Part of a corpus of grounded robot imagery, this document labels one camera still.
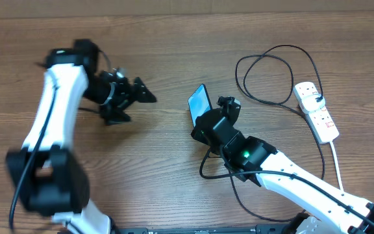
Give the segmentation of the white power strip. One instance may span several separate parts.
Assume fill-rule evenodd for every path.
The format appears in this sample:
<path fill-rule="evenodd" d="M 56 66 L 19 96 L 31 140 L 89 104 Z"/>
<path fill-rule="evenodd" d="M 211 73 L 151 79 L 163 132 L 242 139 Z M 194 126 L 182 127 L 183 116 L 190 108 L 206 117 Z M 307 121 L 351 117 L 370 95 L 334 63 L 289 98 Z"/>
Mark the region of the white power strip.
<path fill-rule="evenodd" d="M 326 107 L 307 114 L 306 118 L 320 144 L 332 142 L 339 136 L 339 131 Z"/>

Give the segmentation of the white charger adapter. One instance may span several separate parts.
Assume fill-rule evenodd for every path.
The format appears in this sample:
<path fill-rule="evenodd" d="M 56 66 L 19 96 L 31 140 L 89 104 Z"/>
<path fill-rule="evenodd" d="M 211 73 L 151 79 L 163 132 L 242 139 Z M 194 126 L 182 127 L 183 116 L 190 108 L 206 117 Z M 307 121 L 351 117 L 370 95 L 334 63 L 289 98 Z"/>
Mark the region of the white charger adapter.
<path fill-rule="evenodd" d="M 305 114 L 310 114 L 325 107 L 325 98 L 321 97 L 321 94 L 312 82 L 296 84 L 293 88 L 293 92 L 299 102 L 301 110 Z"/>

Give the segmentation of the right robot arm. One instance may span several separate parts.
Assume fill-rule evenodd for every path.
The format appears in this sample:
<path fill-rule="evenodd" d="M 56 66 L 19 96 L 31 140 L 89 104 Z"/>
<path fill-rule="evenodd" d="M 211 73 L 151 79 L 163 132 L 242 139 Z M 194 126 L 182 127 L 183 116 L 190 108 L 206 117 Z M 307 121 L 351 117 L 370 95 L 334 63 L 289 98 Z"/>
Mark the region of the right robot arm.
<path fill-rule="evenodd" d="M 221 97 L 214 109 L 206 94 L 192 95 L 188 105 L 191 136 L 222 158 L 226 177 L 250 180 L 288 198 L 322 221 L 329 233 L 374 233 L 374 203 L 337 189 L 266 141 L 235 129 L 241 105 L 233 97 Z"/>

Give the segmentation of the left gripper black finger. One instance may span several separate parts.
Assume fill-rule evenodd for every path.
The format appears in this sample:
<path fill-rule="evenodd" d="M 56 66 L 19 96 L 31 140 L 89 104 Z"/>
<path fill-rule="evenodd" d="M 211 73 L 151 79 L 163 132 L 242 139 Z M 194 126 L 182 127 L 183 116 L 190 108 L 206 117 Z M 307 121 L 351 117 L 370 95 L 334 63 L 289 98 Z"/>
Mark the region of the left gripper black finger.
<path fill-rule="evenodd" d="M 146 85 L 143 81 L 136 77 L 133 84 L 133 96 L 134 99 L 140 103 L 156 103 L 157 99 L 152 94 L 151 91 L 148 90 Z"/>
<path fill-rule="evenodd" d="M 131 117 L 120 108 L 111 105 L 101 105 L 99 107 L 100 117 L 105 125 L 116 125 L 131 121 Z"/>

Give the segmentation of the Samsung Galaxy smartphone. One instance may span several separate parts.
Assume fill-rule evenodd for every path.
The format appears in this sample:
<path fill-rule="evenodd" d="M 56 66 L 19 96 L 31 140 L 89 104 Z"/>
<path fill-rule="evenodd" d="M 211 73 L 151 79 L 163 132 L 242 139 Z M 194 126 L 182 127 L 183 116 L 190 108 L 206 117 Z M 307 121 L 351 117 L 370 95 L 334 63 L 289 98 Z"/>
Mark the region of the Samsung Galaxy smartphone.
<path fill-rule="evenodd" d="M 194 93 L 188 98 L 188 106 L 192 123 L 195 127 L 196 119 L 212 109 L 205 84 L 200 84 Z"/>

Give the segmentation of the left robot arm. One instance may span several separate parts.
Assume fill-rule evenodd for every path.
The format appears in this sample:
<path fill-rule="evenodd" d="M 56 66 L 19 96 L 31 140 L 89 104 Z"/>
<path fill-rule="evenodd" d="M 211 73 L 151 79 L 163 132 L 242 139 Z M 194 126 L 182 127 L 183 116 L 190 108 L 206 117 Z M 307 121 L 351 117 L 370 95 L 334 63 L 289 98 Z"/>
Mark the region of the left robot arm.
<path fill-rule="evenodd" d="M 156 101 L 140 78 L 130 82 L 117 68 L 99 71 L 101 56 L 103 51 L 89 39 L 49 52 L 42 64 L 44 89 L 34 123 L 22 147 L 6 155 L 15 187 L 12 204 L 51 218 L 67 233 L 119 231 L 92 201 L 88 176 L 73 153 L 81 100 L 96 103 L 106 125 L 129 122 L 125 111 L 134 102 Z"/>

